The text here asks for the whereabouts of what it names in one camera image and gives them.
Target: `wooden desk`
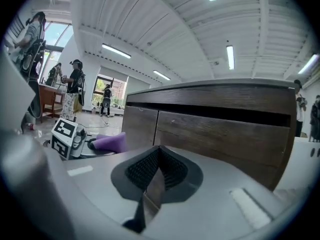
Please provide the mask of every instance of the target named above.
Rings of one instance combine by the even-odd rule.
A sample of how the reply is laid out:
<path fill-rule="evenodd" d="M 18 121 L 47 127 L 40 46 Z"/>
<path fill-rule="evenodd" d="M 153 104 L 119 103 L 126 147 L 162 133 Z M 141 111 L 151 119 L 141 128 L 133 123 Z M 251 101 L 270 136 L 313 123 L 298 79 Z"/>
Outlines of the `wooden desk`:
<path fill-rule="evenodd" d="M 51 116 L 52 118 L 58 118 L 57 114 L 62 110 L 62 101 L 64 94 L 61 93 L 58 88 L 51 87 L 42 83 L 39 83 L 40 90 L 40 101 L 41 101 L 41 109 L 42 115 L 40 117 L 41 123 L 43 122 L 44 116 Z"/>
<path fill-rule="evenodd" d="M 131 93 L 122 131 L 130 150 L 152 145 L 188 150 L 228 162 L 273 190 L 294 142 L 294 87 L 226 79 Z"/>

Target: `white plastic surface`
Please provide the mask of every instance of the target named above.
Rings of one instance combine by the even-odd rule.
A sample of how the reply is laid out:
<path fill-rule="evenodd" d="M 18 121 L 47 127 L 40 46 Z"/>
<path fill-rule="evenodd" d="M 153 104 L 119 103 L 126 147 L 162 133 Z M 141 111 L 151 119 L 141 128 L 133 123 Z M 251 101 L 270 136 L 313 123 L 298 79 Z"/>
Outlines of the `white plastic surface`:
<path fill-rule="evenodd" d="M 72 179 L 95 207 L 114 221 L 123 223 L 126 218 L 134 216 L 138 203 L 121 197 L 111 181 L 111 173 L 115 166 L 147 149 L 69 160 L 63 164 L 68 171 L 92 166 L 92 171 L 75 175 Z M 162 204 L 142 236 L 156 240 L 231 240 L 246 236 L 255 228 L 249 224 L 230 195 L 230 191 L 236 189 L 245 189 L 273 218 L 284 211 L 285 206 L 272 192 L 236 167 L 189 151 L 170 149 L 199 165 L 203 172 L 203 182 L 188 200 Z"/>
<path fill-rule="evenodd" d="M 308 142 L 307 138 L 296 137 L 290 159 L 276 186 L 277 189 L 300 189 L 314 186 L 320 172 L 320 142 Z"/>
<path fill-rule="evenodd" d="M 1 130 L 20 129 L 21 121 L 35 92 L 2 49 L 0 51 L 0 127 Z"/>
<path fill-rule="evenodd" d="M 85 174 L 85 173 L 91 172 L 92 170 L 93 170 L 93 167 L 91 165 L 88 165 L 84 167 L 79 167 L 77 169 L 68 170 L 68 174 L 69 176 L 72 177 L 79 174 Z"/>
<path fill-rule="evenodd" d="M 241 210 L 249 225 L 258 230 L 271 222 L 271 218 L 256 204 L 256 202 L 242 189 L 230 192 L 233 200 Z"/>

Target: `ceiling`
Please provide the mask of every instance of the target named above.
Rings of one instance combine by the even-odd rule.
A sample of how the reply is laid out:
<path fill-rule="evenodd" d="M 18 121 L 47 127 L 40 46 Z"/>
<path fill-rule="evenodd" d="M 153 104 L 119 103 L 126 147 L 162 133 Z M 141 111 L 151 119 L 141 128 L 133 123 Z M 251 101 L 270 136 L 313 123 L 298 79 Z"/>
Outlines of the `ceiling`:
<path fill-rule="evenodd" d="M 71 0 L 81 52 L 163 84 L 223 78 L 306 79 L 318 44 L 292 0 Z M 122 50 L 124 58 L 102 48 Z M 229 70 L 226 46 L 233 45 Z M 166 81 L 157 70 L 171 78 Z"/>
<path fill-rule="evenodd" d="M 32 0 L 32 12 L 44 12 L 47 21 L 72 23 L 70 0 Z"/>

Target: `white wall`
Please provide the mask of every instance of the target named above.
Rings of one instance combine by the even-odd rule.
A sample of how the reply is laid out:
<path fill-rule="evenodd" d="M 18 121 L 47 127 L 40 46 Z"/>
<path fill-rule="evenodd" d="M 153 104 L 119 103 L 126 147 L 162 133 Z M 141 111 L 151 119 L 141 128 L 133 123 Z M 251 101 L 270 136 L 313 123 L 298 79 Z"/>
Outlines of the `white wall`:
<path fill-rule="evenodd" d="M 84 110 L 91 110 L 91 100 L 94 91 L 97 75 L 100 70 L 99 61 L 87 56 L 79 54 L 74 36 L 70 38 L 66 46 L 64 47 L 58 62 L 61 63 L 61 69 L 63 75 L 70 76 L 73 71 L 71 61 L 80 60 L 83 63 L 82 71 L 85 74 L 85 95 L 84 95 Z"/>
<path fill-rule="evenodd" d="M 153 89 L 153 88 L 157 88 L 157 87 L 161 87 L 160 84 L 150 84 L 149 89 Z"/>
<path fill-rule="evenodd" d="M 320 173 L 320 157 L 317 157 L 320 143 L 308 142 L 296 137 L 289 161 L 275 189 L 305 189 L 313 187 Z"/>
<path fill-rule="evenodd" d="M 88 53 L 85 53 L 85 55 L 88 56 L 89 58 L 92 58 L 94 60 L 99 61 L 100 65 L 102 67 L 114 70 L 116 72 L 120 72 L 120 73 L 122 73 L 122 74 L 124 74 L 126 76 L 133 77 L 133 78 L 138 79 L 138 80 L 140 80 L 140 81 L 142 81 L 144 83 L 148 83 L 148 84 L 150 84 L 150 85 L 152 85 L 154 87 L 160 87 L 161 86 L 161 83 L 159 83 L 159 82 L 157 82 L 155 80 L 152 80 L 151 78 L 147 77 L 146 75 L 142 75 L 141 73 L 138 73 L 135 70 L 129 69 L 128 67 L 122 66 L 122 65 L 120 65 L 120 64 L 118 64 L 116 62 L 112 62 L 112 61 L 109 61 L 108 59 L 101 58 L 101 57 L 98 57 L 98 56 L 94 56 L 94 55 L 91 55 L 91 54 L 88 54 Z"/>
<path fill-rule="evenodd" d="M 119 71 L 115 71 L 110 68 L 106 68 L 104 66 L 100 68 L 99 74 L 110 77 L 110 78 L 118 79 L 123 82 L 126 82 L 128 78 L 128 75 L 122 74 Z"/>
<path fill-rule="evenodd" d="M 310 113 L 311 113 L 311 107 L 314 104 L 316 100 L 316 96 L 320 95 L 320 80 L 315 82 L 314 84 L 310 85 L 308 88 L 303 90 L 303 96 L 308 101 L 308 105 L 306 106 L 306 111 L 304 113 L 304 122 L 302 126 L 302 132 L 306 133 L 306 135 L 310 136 Z"/>
<path fill-rule="evenodd" d="M 126 82 L 126 89 L 125 89 L 125 94 L 124 94 L 124 99 L 122 104 L 126 103 L 128 94 L 143 91 L 143 90 L 149 89 L 149 87 L 150 87 L 149 83 L 140 81 L 136 78 L 129 76 Z"/>

